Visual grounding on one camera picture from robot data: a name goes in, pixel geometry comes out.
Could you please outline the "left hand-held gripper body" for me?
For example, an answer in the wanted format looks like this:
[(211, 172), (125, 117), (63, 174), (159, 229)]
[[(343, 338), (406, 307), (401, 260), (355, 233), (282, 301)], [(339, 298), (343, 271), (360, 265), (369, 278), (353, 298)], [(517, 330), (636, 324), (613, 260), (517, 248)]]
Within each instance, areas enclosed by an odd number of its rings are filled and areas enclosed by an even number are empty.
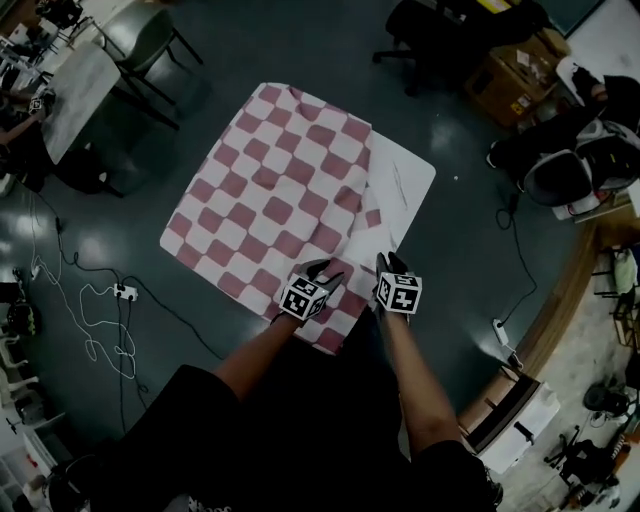
[(271, 323), (283, 315), (288, 315), (304, 324), (324, 309), (333, 292), (334, 278), (319, 280), (318, 276), (312, 277), (309, 273), (296, 272), (290, 277), (281, 294), (279, 312)]

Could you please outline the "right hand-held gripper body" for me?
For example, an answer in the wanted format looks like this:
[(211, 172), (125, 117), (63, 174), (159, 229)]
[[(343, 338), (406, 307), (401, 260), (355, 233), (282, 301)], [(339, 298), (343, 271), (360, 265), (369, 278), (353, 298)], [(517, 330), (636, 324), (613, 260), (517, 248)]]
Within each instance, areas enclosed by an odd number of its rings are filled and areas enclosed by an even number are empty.
[(373, 298), (385, 312), (405, 317), (416, 313), (423, 290), (420, 277), (388, 271), (380, 271), (376, 277)]

